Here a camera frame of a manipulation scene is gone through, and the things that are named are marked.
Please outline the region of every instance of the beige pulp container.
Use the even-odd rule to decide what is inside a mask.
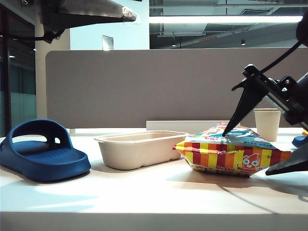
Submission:
[[[172,147],[189,134],[176,131],[146,131],[106,135],[99,142],[104,163],[112,168],[130,170],[180,158]]]

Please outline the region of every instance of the blue object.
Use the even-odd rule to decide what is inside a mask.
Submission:
[[[23,135],[42,135],[47,141],[13,143],[14,137]],[[91,168],[88,156],[73,147],[66,129],[49,119],[29,120],[13,128],[0,144],[0,164],[39,182],[64,180]]]
[[[292,144],[296,147],[299,148],[300,146],[302,146],[305,142],[308,141],[308,136],[296,136],[293,141]]]

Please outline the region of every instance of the ceiling light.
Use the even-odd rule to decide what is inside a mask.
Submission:
[[[303,16],[154,16],[149,23],[298,23]]]

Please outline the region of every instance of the snack bag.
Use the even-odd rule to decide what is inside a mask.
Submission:
[[[204,172],[250,176],[291,156],[280,151],[250,128],[237,126],[227,136],[222,133],[226,123],[218,123],[209,130],[174,145],[187,163]]]

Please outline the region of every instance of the paper cup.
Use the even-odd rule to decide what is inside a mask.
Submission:
[[[277,140],[281,112],[276,108],[254,109],[257,133],[269,142]]]

